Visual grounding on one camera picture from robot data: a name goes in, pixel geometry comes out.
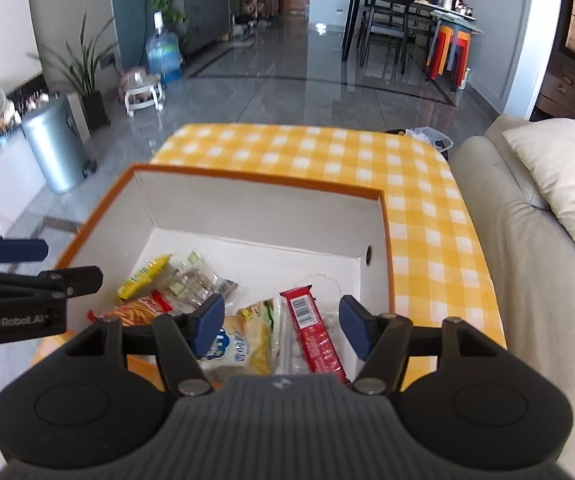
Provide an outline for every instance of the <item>white stool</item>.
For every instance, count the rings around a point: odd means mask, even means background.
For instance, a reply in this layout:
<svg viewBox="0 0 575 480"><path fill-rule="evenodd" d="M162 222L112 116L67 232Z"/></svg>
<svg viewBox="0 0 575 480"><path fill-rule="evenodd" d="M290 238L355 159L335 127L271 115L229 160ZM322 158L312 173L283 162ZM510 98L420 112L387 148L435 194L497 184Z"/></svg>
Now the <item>white stool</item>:
<svg viewBox="0 0 575 480"><path fill-rule="evenodd" d="M138 102L135 99L136 96L144 94L151 95L152 98L143 102ZM163 101L165 101L165 92L158 75L141 76L137 73L134 75L134 79L125 86L125 110L130 117L134 117L134 110L142 110L150 106L156 107L159 111L163 110Z"/></svg>

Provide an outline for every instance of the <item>water bottle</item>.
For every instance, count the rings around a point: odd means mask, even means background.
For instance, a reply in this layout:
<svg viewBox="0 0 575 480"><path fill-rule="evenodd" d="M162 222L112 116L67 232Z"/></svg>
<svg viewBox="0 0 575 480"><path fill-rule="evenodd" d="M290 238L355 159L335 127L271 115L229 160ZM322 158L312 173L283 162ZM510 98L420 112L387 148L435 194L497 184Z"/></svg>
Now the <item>water bottle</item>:
<svg viewBox="0 0 575 480"><path fill-rule="evenodd" d="M151 74L159 74L163 83L169 83L181 76L183 56L178 47L178 37L163 26L161 12L154 14L156 33L147 42L147 61Z"/></svg>

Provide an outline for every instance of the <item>tablecloth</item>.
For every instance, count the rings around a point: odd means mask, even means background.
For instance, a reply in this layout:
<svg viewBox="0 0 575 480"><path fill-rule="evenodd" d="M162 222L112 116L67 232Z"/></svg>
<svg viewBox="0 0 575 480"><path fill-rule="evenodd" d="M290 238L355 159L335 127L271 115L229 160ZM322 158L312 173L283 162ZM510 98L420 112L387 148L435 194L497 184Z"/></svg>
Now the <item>tablecloth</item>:
<svg viewBox="0 0 575 480"><path fill-rule="evenodd" d="M396 314L421 326L459 316L505 346L474 225L449 166L405 136L263 124L189 124L152 164L253 171L374 187L385 193ZM436 367L410 360L406 383Z"/></svg>

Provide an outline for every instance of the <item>red candy wrapper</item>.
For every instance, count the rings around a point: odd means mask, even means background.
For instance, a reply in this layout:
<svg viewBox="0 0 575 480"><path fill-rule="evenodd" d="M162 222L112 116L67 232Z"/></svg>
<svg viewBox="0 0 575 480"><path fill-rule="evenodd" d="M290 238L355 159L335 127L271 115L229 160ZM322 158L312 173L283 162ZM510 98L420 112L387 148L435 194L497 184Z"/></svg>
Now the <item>red candy wrapper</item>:
<svg viewBox="0 0 575 480"><path fill-rule="evenodd" d="M316 374L334 373L345 383L347 378L341 360L323 324L321 313L310 292L311 288L312 285L293 288L281 292L281 296L288 304L310 371Z"/></svg>

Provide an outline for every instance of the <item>metal grommet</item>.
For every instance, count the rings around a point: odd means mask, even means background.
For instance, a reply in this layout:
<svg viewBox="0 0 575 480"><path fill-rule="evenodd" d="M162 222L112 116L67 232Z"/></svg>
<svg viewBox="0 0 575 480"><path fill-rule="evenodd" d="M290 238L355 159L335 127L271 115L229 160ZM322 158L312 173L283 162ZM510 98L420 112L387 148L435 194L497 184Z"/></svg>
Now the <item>metal grommet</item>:
<svg viewBox="0 0 575 480"><path fill-rule="evenodd" d="M209 393L212 387L202 379L188 379L178 384L178 390L186 397L198 397Z"/></svg>
<svg viewBox="0 0 575 480"><path fill-rule="evenodd" d="M375 377L366 377L355 382L354 389L363 395L380 395L387 389L387 385Z"/></svg>

